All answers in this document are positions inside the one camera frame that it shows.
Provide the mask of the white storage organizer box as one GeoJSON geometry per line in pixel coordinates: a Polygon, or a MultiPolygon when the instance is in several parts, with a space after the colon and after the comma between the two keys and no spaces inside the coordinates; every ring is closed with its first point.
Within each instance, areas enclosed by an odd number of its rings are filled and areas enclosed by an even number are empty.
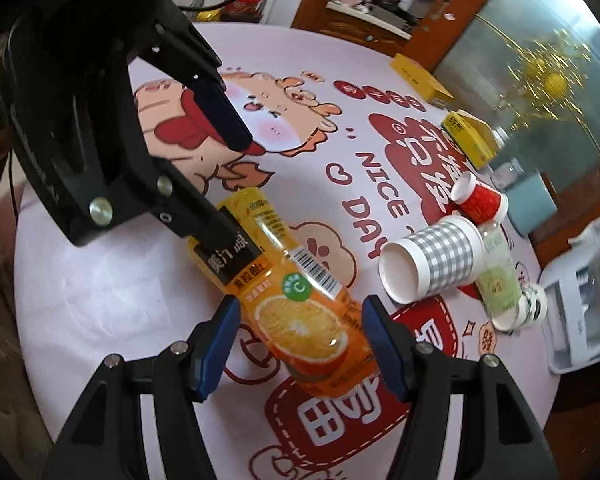
{"type": "Polygon", "coordinates": [[[558,375],[600,362],[600,217],[569,245],[540,278],[548,300],[542,322],[548,368],[558,375]]]}

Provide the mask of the orange juice label cup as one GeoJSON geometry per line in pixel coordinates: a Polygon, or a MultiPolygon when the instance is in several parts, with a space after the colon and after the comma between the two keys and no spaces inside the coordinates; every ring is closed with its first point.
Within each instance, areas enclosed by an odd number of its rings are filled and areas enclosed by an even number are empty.
{"type": "Polygon", "coordinates": [[[362,307],[288,230],[266,195],[244,188],[219,203],[237,226],[227,246],[189,237],[201,272],[235,296],[248,325],[312,396],[338,399],[378,366],[362,307]]]}

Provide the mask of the small clear glass jar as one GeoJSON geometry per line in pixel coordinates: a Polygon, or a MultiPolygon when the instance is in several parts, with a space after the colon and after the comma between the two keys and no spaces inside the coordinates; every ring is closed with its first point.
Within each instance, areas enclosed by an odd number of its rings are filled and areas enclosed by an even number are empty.
{"type": "Polygon", "coordinates": [[[490,175],[494,188],[500,191],[510,188],[524,175],[524,167],[518,159],[512,158],[508,162],[503,162],[497,166],[490,175]]]}

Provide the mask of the grey checkered paper cup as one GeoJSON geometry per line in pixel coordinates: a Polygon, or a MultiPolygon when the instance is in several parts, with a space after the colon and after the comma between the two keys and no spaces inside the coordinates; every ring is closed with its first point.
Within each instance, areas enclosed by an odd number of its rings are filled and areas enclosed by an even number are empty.
{"type": "Polygon", "coordinates": [[[486,250],[478,228],[458,214],[385,244],[378,261],[381,285],[398,304],[469,285],[485,267],[486,250]]]}

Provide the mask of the red paper cup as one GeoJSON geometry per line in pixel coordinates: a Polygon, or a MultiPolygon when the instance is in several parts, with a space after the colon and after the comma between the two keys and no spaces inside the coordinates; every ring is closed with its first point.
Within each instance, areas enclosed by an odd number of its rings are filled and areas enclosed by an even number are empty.
{"type": "Polygon", "coordinates": [[[477,226],[492,222],[501,224],[508,213],[507,196],[469,171],[454,182],[451,200],[477,226]]]}

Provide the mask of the green label clear cup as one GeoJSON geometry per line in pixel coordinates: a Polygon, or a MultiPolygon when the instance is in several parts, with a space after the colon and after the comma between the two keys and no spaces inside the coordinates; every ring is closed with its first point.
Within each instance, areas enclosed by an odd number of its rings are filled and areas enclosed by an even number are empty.
{"type": "Polygon", "coordinates": [[[513,311],[521,288],[506,237],[498,222],[479,226],[484,247],[484,270],[476,284],[491,318],[513,311]]]}

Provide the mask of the flat yellow box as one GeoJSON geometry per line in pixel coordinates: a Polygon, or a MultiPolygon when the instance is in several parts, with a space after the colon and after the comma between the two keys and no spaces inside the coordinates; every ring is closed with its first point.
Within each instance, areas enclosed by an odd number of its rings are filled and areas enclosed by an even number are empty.
{"type": "Polygon", "coordinates": [[[390,66],[408,82],[416,92],[429,104],[436,107],[448,107],[454,101],[449,90],[445,89],[443,84],[440,84],[434,76],[432,76],[426,68],[420,64],[407,58],[401,53],[397,53],[392,59],[390,66]]]}

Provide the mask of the frosted glass door gold ornament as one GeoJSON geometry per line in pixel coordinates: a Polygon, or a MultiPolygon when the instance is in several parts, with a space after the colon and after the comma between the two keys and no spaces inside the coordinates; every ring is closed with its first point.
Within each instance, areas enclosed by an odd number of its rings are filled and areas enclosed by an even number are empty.
{"type": "Polygon", "coordinates": [[[584,0],[488,0],[434,70],[457,108],[558,192],[600,184],[600,23],[584,0]]]}

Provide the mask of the yellow tissue box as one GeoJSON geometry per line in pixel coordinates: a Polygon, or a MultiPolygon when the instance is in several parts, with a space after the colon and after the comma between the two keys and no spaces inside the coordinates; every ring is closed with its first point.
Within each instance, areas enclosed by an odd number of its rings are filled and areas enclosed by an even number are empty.
{"type": "Polygon", "coordinates": [[[475,169],[483,170],[498,154],[498,142],[491,127],[466,110],[449,112],[441,125],[475,169]]]}

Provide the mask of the light blue canister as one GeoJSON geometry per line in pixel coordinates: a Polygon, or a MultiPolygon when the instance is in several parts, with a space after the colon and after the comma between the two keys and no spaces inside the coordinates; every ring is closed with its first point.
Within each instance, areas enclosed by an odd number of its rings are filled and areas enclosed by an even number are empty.
{"type": "Polygon", "coordinates": [[[513,184],[505,195],[509,221],[521,236],[528,236],[556,214],[557,205],[550,189],[537,172],[513,184]]]}

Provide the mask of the white panda paper cup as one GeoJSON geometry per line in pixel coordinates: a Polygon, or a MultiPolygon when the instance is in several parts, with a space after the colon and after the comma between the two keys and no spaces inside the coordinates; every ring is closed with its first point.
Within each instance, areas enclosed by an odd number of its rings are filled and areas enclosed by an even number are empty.
{"type": "Polygon", "coordinates": [[[494,316],[492,325],[502,333],[535,326],[544,320],[547,309],[548,299],[545,289],[539,284],[523,284],[518,304],[494,316]]]}

